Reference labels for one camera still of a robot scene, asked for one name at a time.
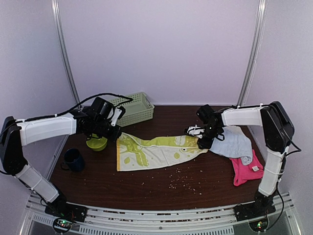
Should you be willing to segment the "aluminium front rail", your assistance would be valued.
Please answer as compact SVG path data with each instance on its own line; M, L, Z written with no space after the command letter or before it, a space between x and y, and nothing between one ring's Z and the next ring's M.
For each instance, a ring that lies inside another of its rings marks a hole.
M276 211L239 221L234 205L172 211L132 211L87 206L85 220L67 235L257 235L256 225L268 221L267 235L302 235L288 193L273 199Z

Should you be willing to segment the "aluminium frame post left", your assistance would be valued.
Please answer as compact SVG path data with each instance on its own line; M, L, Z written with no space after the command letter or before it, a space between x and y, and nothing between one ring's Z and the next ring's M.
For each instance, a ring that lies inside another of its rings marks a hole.
M59 1L52 0L51 6L52 6L52 14L53 14L55 25L56 25L57 35L58 35L58 42L59 42L60 50L61 50L61 57L62 57L62 61L63 61L65 73L66 73L66 78L68 80L70 91L74 98L74 101L76 104L78 104L80 102L80 98L79 98L78 91L75 85L75 81L73 78L70 61L69 61L69 57L67 53L66 41L64 38L64 32L63 32L63 27L62 27L62 19L61 19Z

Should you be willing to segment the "green patterned towel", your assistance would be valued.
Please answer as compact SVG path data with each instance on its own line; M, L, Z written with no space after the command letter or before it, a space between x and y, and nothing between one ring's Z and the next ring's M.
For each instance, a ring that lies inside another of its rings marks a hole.
M116 142L117 171L151 170L178 165L207 153L198 138L191 136L156 137L143 140L122 133Z

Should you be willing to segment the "light blue towel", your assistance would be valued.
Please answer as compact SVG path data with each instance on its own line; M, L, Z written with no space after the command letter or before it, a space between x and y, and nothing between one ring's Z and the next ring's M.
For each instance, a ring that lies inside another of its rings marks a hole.
M223 128L224 140L214 138L211 152L227 157L240 158L243 165L249 165L253 160L251 140L243 133L239 126Z

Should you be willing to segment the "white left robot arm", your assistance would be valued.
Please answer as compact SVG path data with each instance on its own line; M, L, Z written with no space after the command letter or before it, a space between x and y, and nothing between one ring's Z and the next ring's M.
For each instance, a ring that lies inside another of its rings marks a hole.
M109 118L93 117L82 111L70 111L60 116L52 115L40 119L15 120L7 117L0 134L2 173L12 175L25 183L51 203L51 209L59 217L66 217L70 213L69 204L61 199L59 190L29 163L22 148L38 141L75 134L95 134L116 141L121 135L121 128L116 123L123 114L123 111L115 109L110 112Z

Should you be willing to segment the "aluminium frame post right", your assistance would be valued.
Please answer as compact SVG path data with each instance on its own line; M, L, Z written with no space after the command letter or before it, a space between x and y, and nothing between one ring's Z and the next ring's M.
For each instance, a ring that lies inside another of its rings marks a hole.
M251 50L248 58L248 63L245 71L245 76L242 84L242 88L239 94L237 105L243 106L246 103L246 99L252 84L253 76L256 68L256 59L261 46L264 25L266 19L267 0L260 0L258 5L258 11L256 16L255 29L252 39Z

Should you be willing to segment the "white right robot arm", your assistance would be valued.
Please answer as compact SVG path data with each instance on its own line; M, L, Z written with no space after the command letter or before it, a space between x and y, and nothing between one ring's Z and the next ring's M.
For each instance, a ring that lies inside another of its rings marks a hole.
M276 184L283 174L284 158L295 133L294 125L279 101L254 106L230 106L215 111L206 104L197 110L203 126L189 126L186 135L198 138L198 147L209 149L213 140L225 140L224 127L260 126L267 147L267 160L258 192L266 197L276 191Z

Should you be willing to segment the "pale green plastic basket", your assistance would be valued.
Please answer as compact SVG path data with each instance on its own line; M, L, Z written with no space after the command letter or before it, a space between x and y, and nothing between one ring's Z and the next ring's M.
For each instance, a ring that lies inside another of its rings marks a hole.
M115 99L111 99L109 102L116 108L123 107L125 114L120 119L112 117L109 122L116 120L115 125L125 127L153 118L154 105L148 100L144 92L126 96L116 94L111 94L110 96L115 97Z

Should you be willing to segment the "aluminium frame post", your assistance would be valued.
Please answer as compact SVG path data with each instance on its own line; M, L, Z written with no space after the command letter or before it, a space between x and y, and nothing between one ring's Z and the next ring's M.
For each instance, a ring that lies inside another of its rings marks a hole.
M76 104L78 104L80 102L80 98L79 98L78 91L75 85L75 81L73 78L70 61L69 61L69 57L67 53L66 41L64 38L64 32L63 32L63 27L62 27L62 19L61 19L59 1L52 0L51 6L52 6L52 14L53 14L55 25L56 25L57 35L58 35L58 42L59 42L60 50L61 50L61 57L62 57L62 61L63 61L65 73L66 73L66 78L68 80L70 91L74 98L74 101Z
M266 19L267 0L260 0L258 5L258 11L256 16L255 29L252 39L251 50L248 58L248 63L245 71L245 76L242 84L242 88L239 94L237 105L243 106L246 103L246 99L252 84L253 76L256 68L256 59L261 46L264 25Z

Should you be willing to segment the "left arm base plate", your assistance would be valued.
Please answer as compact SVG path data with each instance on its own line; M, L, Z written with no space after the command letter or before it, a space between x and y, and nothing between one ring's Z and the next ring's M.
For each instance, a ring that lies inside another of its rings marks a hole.
M66 204L66 208L63 212L59 212L56 209L52 209L52 206L46 206L45 208L46 214L50 214L75 222L84 222L87 212L88 212L87 207L69 203Z

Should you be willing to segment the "lime green bowl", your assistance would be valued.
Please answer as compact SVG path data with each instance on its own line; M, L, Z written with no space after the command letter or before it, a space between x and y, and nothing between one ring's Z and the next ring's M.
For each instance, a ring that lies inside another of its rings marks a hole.
M86 145L93 151L99 152L106 148L108 140L106 138L92 138L86 141Z

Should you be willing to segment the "pink towel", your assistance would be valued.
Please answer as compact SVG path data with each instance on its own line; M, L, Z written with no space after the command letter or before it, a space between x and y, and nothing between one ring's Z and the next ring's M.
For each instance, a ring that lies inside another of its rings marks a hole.
M235 173L233 185L240 186L250 180L262 179L264 174L264 167L259 162L255 150L252 150L252 162L248 165L243 165L242 161L237 159L230 159Z

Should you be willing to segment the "dark blue mug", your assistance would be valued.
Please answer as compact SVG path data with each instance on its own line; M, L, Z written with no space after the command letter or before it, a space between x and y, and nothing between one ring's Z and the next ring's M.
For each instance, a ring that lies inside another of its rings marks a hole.
M85 161L76 148L68 149L64 154L64 161L61 163L62 170L69 170L72 172L81 172L85 168Z

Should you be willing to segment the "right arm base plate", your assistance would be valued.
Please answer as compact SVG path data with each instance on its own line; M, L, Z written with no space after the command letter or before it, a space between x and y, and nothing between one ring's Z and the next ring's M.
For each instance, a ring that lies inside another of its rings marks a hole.
M269 205L266 208L258 208L256 207L255 202L247 203L247 204L237 204L234 208L234 214L237 221L251 220L258 217L265 217L270 213L276 212L276 208L274 205Z

